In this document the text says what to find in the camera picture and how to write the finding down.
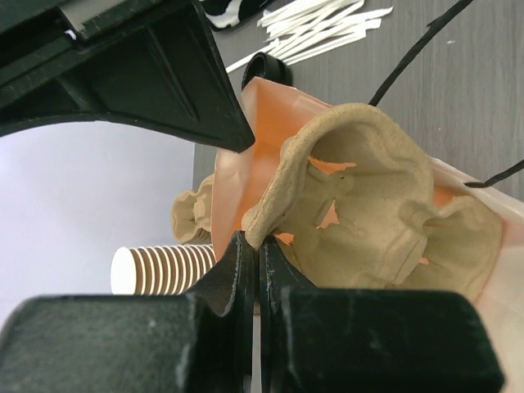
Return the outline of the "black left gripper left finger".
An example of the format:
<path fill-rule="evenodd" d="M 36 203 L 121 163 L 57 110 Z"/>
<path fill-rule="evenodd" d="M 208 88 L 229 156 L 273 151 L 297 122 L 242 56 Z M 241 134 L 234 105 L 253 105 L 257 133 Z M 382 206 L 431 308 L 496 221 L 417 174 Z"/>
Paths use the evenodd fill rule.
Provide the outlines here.
<path fill-rule="evenodd" d="M 251 390 L 255 252 L 236 231 L 221 259 L 189 291 L 195 302 L 188 392 Z"/>

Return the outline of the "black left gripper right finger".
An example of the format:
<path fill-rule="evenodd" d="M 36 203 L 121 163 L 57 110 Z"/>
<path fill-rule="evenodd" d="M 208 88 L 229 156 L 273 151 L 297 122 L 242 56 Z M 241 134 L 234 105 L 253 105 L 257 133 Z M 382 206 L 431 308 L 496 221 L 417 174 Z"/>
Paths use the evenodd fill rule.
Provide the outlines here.
<path fill-rule="evenodd" d="M 266 237 L 259 251 L 260 360 L 263 392 L 293 392 L 289 293 L 314 284 L 288 261 L 276 237 Z"/>

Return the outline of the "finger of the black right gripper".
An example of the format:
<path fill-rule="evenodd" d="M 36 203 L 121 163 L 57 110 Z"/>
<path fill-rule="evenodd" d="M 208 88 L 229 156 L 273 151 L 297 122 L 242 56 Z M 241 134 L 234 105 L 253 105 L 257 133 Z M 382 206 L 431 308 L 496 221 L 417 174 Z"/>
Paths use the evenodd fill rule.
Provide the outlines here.
<path fill-rule="evenodd" d="M 199 2 L 2 2 L 2 135 L 98 120 L 235 152 L 255 141 Z"/>

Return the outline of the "cardboard cup carrier stack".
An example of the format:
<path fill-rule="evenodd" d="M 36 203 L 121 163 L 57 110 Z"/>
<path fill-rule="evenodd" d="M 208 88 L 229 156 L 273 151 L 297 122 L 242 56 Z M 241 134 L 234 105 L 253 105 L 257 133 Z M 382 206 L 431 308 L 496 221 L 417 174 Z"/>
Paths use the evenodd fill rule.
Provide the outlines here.
<path fill-rule="evenodd" d="M 211 206 L 214 175 L 204 178 L 196 191 L 177 196 L 171 209 L 171 228 L 180 244 L 211 244 Z"/>

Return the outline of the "orange paper bag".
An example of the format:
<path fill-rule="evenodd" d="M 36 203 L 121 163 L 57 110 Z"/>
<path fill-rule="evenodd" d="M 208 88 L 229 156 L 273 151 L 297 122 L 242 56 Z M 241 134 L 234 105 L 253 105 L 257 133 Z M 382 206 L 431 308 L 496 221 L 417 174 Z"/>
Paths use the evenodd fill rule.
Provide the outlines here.
<path fill-rule="evenodd" d="M 295 136 L 314 117 L 334 107 L 298 89 L 261 78 L 249 82 L 242 92 L 241 102 L 254 132 L 255 143 L 240 154 L 223 150 L 217 153 L 211 209 L 211 237 L 216 255 L 224 253 L 227 233 L 243 230 L 243 217 L 264 195 L 279 166 L 286 140 Z M 453 166 L 429 157 L 437 206 L 453 196 L 469 195 L 502 220 L 503 237 L 495 266 L 481 293 L 470 301 L 481 315 L 502 363 L 506 374 L 504 389 L 520 392 L 523 389 L 523 204 L 488 183 L 477 181 Z M 271 236 L 278 239 L 284 255 L 291 262 L 285 253 L 286 247 L 291 245 L 291 234 L 276 233 L 268 237 Z M 395 294 L 407 291 L 411 295 L 429 290 L 344 289 L 389 289 Z"/>

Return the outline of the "single cardboard cup carrier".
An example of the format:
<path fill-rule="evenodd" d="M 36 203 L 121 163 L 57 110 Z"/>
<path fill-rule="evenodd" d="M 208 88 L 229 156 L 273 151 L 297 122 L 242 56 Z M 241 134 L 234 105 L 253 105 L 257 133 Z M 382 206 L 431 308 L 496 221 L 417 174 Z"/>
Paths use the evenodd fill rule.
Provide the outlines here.
<path fill-rule="evenodd" d="M 260 202 L 245 213 L 259 248 L 289 233 L 291 262 L 316 286 L 481 293 L 501 218 L 474 196 L 434 202 L 430 157 L 387 114 L 350 103 L 287 139 Z"/>

